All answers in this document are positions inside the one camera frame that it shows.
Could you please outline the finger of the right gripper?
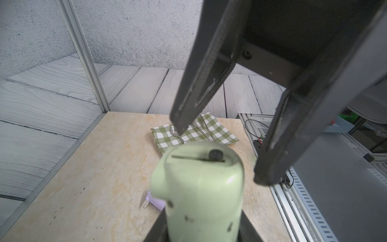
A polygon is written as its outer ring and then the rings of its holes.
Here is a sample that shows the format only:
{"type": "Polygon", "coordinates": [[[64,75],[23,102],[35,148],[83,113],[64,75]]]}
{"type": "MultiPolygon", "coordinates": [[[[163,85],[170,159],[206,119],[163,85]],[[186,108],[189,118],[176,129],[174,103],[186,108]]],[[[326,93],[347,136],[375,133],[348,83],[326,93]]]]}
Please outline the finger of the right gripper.
{"type": "Polygon", "coordinates": [[[255,230],[245,212],[241,213],[241,220],[238,232],[239,242],[263,242],[258,232],[255,230]]]}
{"type": "Polygon", "coordinates": [[[168,229],[165,209],[163,209],[151,227],[143,242],[167,242],[168,229]]]}

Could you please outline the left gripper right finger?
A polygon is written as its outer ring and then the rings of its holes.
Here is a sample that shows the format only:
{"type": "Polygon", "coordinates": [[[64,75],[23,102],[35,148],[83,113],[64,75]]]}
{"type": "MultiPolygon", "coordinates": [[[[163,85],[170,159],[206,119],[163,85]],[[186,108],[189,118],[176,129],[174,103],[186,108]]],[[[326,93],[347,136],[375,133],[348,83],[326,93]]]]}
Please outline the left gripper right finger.
{"type": "Polygon", "coordinates": [[[283,93],[254,182],[271,186],[353,99],[387,76],[387,11],[362,10],[283,93]]]}

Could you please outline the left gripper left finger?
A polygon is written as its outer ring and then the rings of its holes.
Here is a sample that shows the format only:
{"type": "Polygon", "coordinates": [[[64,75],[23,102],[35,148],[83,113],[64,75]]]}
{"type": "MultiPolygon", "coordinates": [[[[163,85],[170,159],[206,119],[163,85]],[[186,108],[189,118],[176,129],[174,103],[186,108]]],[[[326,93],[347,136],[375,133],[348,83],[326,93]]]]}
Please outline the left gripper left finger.
{"type": "Polygon", "coordinates": [[[182,135],[234,69],[251,1],[204,1],[194,45],[170,113],[182,135]]]}

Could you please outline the green flashlight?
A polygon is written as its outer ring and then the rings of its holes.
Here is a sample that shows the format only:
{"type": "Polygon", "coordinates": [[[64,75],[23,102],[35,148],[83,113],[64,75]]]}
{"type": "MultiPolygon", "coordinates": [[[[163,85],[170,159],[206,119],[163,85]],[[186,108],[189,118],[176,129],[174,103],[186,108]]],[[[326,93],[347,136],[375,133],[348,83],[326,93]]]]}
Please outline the green flashlight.
{"type": "Polygon", "coordinates": [[[165,202],[172,242],[234,242],[240,226],[244,167],[226,145],[189,142],[169,147],[150,179],[165,202]]]}

